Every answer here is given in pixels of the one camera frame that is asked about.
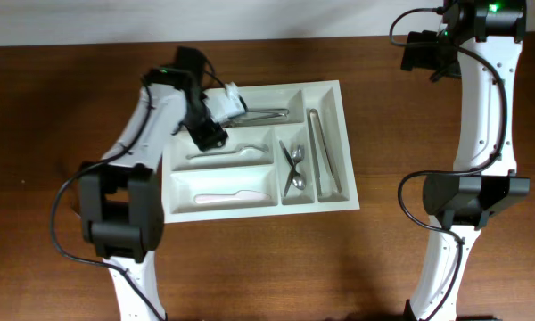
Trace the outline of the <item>metal fork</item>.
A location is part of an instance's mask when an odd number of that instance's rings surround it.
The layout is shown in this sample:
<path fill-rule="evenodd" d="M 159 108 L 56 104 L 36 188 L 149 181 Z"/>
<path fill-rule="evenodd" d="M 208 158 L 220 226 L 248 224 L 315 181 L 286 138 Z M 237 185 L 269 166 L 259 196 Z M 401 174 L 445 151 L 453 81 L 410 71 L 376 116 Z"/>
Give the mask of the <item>metal fork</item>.
<path fill-rule="evenodd" d="M 187 160 L 192 160 L 192 159 L 201 158 L 201 157 L 214 157 L 214 156 L 237 154 L 237 153 L 244 152 L 247 150 L 268 152 L 269 147 L 266 144 L 242 144 L 239 147 L 233 150 L 229 150 L 229 151 L 195 153 L 195 154 L 186 155 L 185 158 Z"/>

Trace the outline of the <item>pink plastic knife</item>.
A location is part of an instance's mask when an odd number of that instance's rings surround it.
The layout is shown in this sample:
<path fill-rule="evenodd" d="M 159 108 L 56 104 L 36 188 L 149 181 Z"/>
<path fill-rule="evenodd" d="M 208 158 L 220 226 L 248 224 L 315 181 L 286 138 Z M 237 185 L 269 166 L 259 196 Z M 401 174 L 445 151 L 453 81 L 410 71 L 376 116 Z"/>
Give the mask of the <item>pink plastic knife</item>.
<path fill-rule="evenodd" d="M 232 194 L 198 194 L 193 201 L 197 204 L 212 204 L 219 202 L 258 202 L 270 200 L 271 196 L 267 193 L 241 190 Z"/>

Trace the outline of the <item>large spoon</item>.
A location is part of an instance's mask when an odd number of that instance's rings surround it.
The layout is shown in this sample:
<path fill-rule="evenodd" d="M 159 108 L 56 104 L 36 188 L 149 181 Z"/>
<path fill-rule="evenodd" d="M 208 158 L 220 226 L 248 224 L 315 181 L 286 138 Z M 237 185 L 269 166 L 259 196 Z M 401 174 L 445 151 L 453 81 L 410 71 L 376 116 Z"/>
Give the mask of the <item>large spoon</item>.
<path fill-rule="evenodd" d="M 230 119 L 226 126 L 229 127 L 238 127 L 238 126 L 247 126 L 254 125 L 258 122 L 272 121 L 272 120 L 286 120 L 287 115 L 283 113 L 252 113 L 244 114 L 234 119 Z"/>
<path fill-rule="evenodd" d="M 275 113 L 281 115 L 288 115 L 289 109 L 286 108 L 248 108 L 248 113 Z"/>

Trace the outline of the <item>small teaspoon bowl up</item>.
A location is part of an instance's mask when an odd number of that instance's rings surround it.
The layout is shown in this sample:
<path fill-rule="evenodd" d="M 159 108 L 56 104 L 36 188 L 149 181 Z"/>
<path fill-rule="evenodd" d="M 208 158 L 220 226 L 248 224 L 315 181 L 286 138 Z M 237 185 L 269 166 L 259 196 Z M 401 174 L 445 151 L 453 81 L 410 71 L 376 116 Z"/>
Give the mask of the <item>small teaspoon bowl up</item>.
<path fill-rule="evenodd" d="M 290 165 L 290 172 L 288 174 L 283 192 L 283 197 L 286 197 L 289 193 L 291 186 L 294 186 L 296 189 L 303 191 L 306 187 L 306 183 L 302 174 L 296 169 L 296 162 L 292 159 L 291 154 L 288 152 L 282 141 L 280 141 L 280 146 L 284 153 L 284 157 Z"/>

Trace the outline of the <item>small teaspoon bowl down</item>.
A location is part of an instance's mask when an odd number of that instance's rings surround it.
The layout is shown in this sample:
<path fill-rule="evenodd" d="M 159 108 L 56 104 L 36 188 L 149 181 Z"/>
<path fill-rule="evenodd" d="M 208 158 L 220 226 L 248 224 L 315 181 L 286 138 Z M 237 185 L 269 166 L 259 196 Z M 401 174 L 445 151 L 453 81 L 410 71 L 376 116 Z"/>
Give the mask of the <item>small teaspoon bowl down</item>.
<path fill-rule="evenodd" d="M 297 165 L 305 158 L 305 147 L 302 144 L 299 144 L 295 149 L 292 150 L 292 152 L 289 152 L 286 149 L 283 141 L 279 141 L 279 144 L 282 148 L 284 157 L 290 166 L 290 172 L 288 174 L 283 192 L 283 197 L 285 197 L 289 193 L 292 185 L 300 191 L 303 191 L 306 188 L 305 179 L 297 170 Z"/>

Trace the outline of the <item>metal tongs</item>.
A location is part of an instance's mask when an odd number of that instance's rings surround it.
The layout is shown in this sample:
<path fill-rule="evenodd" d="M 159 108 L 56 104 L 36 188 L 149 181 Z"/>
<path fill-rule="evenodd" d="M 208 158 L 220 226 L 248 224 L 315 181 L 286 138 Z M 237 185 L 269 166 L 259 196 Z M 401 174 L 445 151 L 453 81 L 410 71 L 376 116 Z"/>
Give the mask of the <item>metal tongs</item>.
<path fill-rule="evenodd" d="M 339 178 L 338 170 L 334 164 L 331 150 L 328 148 L 328 143 L 325 138 L 322 121 L 320 119 L 317 109 L 308 110 L 308 127 L 310 131 L 310 142 L 312 145 L 314 174 L 316 178 L 317 196 L 324 195 L 322 170 L 333 180 L 330 186 L 330 193 L 342 192 L 342 184 Z"/>

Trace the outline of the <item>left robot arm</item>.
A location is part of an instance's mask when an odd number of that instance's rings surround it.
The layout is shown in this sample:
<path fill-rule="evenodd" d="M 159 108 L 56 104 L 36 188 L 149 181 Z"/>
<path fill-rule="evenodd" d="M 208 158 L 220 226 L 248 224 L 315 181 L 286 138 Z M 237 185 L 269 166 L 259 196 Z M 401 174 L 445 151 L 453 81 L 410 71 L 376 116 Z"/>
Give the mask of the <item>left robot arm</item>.
<path fill-rule="evenodd" d="M 82 233 L 97 262 L 111 271 L 124 320 L 165 320 L 155 275 L 164 231 L 157 171 L 169 138 L 186 128 L 201 152 L 225 145 L 227 132 L 204 100 L 211 64 L 200 50 L 180 46 L 174 60 L 142 78 L 139 101 L 116 144 L 81 166 Z"/>

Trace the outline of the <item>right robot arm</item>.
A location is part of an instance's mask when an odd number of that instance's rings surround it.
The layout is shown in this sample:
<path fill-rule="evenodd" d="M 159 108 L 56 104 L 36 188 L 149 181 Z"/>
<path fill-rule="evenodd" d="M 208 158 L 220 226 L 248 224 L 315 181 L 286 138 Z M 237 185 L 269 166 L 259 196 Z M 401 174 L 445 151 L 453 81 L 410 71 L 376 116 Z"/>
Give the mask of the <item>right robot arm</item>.
<path fill-rule="evenodd" d="M 491 218 L 521 202 L 530 180 L 518 174 L 512 139 L 514 80 L 526 33 L 525 0 L 447 1 L 432 8 L 440 29 L 411 32 L 401 68 L 432 70 L 432 82 L 462 84 L 460 137 L 450 171 L 423 170 L 429 220 L 403 212 L 428 230 L 420 280 L 405 320 L 455 320 L 468 257 Z"/>

